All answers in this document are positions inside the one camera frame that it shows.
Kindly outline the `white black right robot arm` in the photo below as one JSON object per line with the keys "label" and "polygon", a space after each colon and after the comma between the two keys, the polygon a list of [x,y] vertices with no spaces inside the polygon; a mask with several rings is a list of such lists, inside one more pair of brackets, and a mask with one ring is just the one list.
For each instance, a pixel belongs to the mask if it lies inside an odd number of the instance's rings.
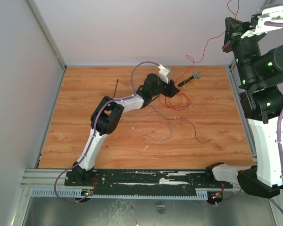
{"label": "white black right robot arm", "polygon": [[241,80],[240,102],[254,138],[257,163],[207,166],[204,180],[216,187],[221,181],[237,184],[253,196],[273,198],[283,189],[283,45],[261,54],[259,41],[265,32],[251,34],[258,16],[249,22],[225,19],[223,51],[233,52]]}

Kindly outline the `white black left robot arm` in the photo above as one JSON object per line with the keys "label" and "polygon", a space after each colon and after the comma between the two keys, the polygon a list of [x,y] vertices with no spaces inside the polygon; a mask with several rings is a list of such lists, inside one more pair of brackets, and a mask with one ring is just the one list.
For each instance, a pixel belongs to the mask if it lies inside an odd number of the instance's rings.
{"label": "white black left robot arm", "polygon": [[131,95],[121,98],[103,97],[91,116],[91,131],[82,155],[73,165],[76,181],[88,185],[92,180],[92,170],[96,157],[105,139],[115,131],[122,114],[145,108],[156,96],[172,98],[179,89],[173,80],[163,80],[156,74],[147,75],[144,83]]}

